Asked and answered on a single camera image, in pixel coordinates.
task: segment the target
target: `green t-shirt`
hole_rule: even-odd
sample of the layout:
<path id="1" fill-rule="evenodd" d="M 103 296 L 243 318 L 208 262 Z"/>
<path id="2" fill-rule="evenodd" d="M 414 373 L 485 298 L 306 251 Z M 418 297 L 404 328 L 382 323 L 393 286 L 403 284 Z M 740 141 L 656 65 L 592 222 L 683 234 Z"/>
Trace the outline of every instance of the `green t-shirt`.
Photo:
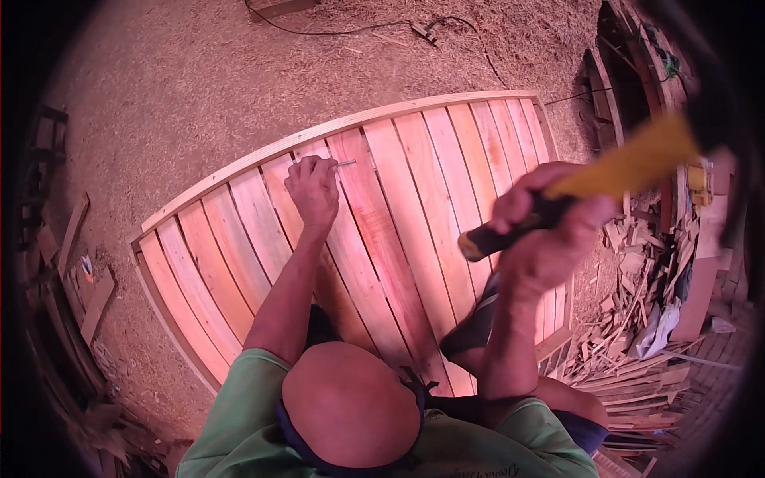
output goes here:
<path id="1" fill-rule="evenodd" d="M 176 477 L 320 476 L 276 440 L 275 408 L 289 369 L 265 350 L 245 350 L 237 357 Z M 521 401 L 496 430 L 427 410 L 413 454 L 421 465 L 390 476 L 597 476 L 587 453 L 537 398 Z"/>

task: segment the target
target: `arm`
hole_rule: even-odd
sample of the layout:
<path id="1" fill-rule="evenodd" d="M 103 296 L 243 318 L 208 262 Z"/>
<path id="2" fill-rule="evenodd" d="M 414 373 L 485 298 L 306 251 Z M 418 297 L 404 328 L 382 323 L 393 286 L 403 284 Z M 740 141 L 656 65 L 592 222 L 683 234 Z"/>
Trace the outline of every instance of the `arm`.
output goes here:
<path id="1" fill-rule="evenodd" d="M 303 232 L 255 315 L 245 350 L 268 350 L 290 365 L 303 352 L 319 257 L 337 216 L 335 164 L 334 159 L 307 156 L 289 168 L 285 186 L 303 219 Z"/>
<path id="2" fill-rule="evenodd" d="M 494 204 L 491 226 L 508 233 L 531 208 L 532 190 L 542 190 L 580 166 L 540 165 L 524 176 Z M 592 249 L 597 229 L 614 214 L 608 197 L 591 197 L 575 204 L 557 229 L 537 230 L 503 252 L 500 296 L 493 329 L 478 377 L 479 395 L 487 401 L 508 401 L 534 395 L 539 384 L 534 329 L 536 308 L 545 291 L 571 276 Z"/>

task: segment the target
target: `person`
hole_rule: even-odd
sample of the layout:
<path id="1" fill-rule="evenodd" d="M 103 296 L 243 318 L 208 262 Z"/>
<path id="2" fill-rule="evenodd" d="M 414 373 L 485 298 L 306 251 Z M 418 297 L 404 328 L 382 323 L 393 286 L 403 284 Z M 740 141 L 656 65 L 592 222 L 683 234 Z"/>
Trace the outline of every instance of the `person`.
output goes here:
<path id="1" fill-rule="evenodd" d="M 556 229 L 502 253 L 476 311 L 441 343 L 477 377 L 478 395 L 431 397 L 411 370 L 400 379 L 315 325 L 327 319 L 311 295 L 338 211 L 336 164 L 308 156 L 289 168 L 302 234 L 176 476 L 597 476 L 588 453 L 607 434 L 605 408 L 539 376 L 534 328 L 542 294 L 591 251 L 614 202 L 581 200 Z M 578 167 L 541 164 L 496 200 L 490 225 L 509 232 L 529 213 L 530 191 Z"/>

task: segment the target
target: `black wire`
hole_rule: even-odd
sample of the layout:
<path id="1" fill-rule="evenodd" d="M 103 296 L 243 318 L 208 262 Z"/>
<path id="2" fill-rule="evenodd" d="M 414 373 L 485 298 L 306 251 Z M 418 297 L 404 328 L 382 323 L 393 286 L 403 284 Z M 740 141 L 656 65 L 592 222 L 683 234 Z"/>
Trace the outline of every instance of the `black wire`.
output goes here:
<path id="1" fill-rule="evenodd" d="M 250 6 L 249 0 L 244 0 L 244 4 L 247 5 L 247 8 L 254 13 L 255 15 L 258 15 L 265 23 L 271 25 L 274 28 L 278 28 L 279 30 L 286 31 L 287 33 L 292 33 L 296 35 L 322 35 L 322 36 L 333 36 L 333 35 L 350 35 L 354 33 L 359 33 L 361 31 L 365 30 L 372 30 L 373 28 L 380 28 L 380 27 L 392 27 L 394 25 L 411 25 L 412 23 L 409 20 L 398 20 L 398 21 L 391 21 L 388 23 L 378 23 L 374 25 L 370 25 L 368 27 L 362 27 L 357 28 L 356 30 L 348 30 L 348 31 L 294 31 L 290 30 L 289 28 L 280 27 L 277 24 L 271 22 L 269 19 L 258 13 L 257 10 L 255 10 L 253 7 Z"/>
<path id="2" fill-rule="evenodd" d="M 677 74 L 669 75 L 664 80 L 659 81 L 657 84 L 664 83 L 665 81 L 667 81 L 667 80 L 669 80 L 671 78 L 674 78 L 675 76 L 677 76 Z M 626 84 L 623 84 L 621 86 L 638 86 L 638 85 L 642 86 L 642 85 L 650 85 L 650 84 L 653 84 L 653 83 L 647 82 L 647 81 L 646 82 L 642 82 L 641 81 L 640 83 L 626 83 Z M 587 95 L 589 93 L 598 93 L 600 91 L 608 91 L 609 89 L 614 89 L 614 87 L 612 86 L 611 88 L 588 89 L 587 91 L 583 91 L 581 93 L 577 93 L 577 94 L 571 95 L 571 96 L 566 96 L 565 98 L 553 99 L 552 101 L 545 103 L 545 106 L 548 106 L 548 105 L 551 105 L 551 104 L 554 104 L 554 103 L 559 103 L 561 101 L 566 101 L 566 100 L 569 100 L 569 99 L 578 98 L 579 96 L 584 96 L 584 95 Z"/>
<path id="3" fill-rule="evenodd" d="M 507 83 L 505 83 L 505 80 L 503 80 L 502 77 L 500 76 L 500 72 L 497 71 L 496 67 L 494 66 L 494 62 L 491 60 L 491 57 L 489 56 L 489 49 L 486 47 L 486 44 L 483 42 L 483 38 L 480 36 L 480 33 L 478 32 L 478 29 L 475 28 L 472 23 L 470 23 L 469 21 L 465 20 L 464 18 L 454 17 L 454 16 L 449 15 L 447 17 L 436 18 L 435 20 L 430 22 L 427 26 L 425 26 L 424 30 L 425 31 L 430 31 L 430 29 L 433 28 L 436 24 L 443 23 L 446 20 L 456 20 L 456 21 L 459 21 L 461 23 L 466 24 L 468 27 L 473 29 L 473 31 L 478 36 L 478 41 L 480 41 L 480 44 L 483 46 L 483 54 L 486 55 L 486 61 L 489 62 L 489 66 L 493 70 L 494 76 L 496 76 L 496 78 L 500 81 L 500 83 L 502 83 L 502 86 L 504 86 L 507 89 L 510 89 L 510 87 L 507 86 Z"/>

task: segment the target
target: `sawdust floor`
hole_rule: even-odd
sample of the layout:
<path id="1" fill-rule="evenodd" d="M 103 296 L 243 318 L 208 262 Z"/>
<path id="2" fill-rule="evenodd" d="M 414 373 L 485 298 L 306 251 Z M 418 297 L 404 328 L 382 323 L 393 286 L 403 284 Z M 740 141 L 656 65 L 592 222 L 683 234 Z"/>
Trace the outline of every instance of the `sawdust floor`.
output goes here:
<path id="1" fill-rule="evenodd" d="M 600 2 L 584 0 L 325 0 L 275 19 L 303 31 L 336 31 L 442 15 L 472 20 L 502 78 L 543 100 L 570 96 Z M 443 93 L 501 89 L 475 34 L 434 29 L 435 49 L 406 26 L 315 37 L 252 24 L 240 0 L 105 0 L 69 46 L 45 96 L 70 115 L 67 163 L 47 211 L 63 238 L 77 198 L 90 211 L 78 253 L 96 279 L 110 265 L 118 283 L 93 342 L 114 397 L 160 438 L 195 438 L 213 397 L 197 381 L 155 318 L 124 238 L 170 199 L 216 169 L 272 141 L 352 112 Z M 562 158 L 591 159 L 580 99 L 548 107 Z M 595 311 L 612 278 L 588 282 L 607 262 L 596 246 L 577 274 L 576 317 Z M 80 274 L 87 304 L 93 286 Z"/>

